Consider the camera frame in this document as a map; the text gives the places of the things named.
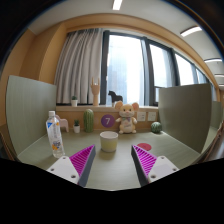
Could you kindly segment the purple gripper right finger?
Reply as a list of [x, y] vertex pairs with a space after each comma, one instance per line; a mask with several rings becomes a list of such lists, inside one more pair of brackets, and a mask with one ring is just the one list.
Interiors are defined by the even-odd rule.
[[140, 146], [133, 145], [131, 155], [141, 187], [178, 171], [167, 157], [156, 157]]

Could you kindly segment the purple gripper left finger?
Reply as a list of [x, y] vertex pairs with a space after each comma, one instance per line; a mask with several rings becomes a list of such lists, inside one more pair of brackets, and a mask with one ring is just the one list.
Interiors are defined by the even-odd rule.
[[85, 187], [95, 155], [95, 146], [91, 145], [70, 157], [62, 156], [47, 171], [81, 187]]

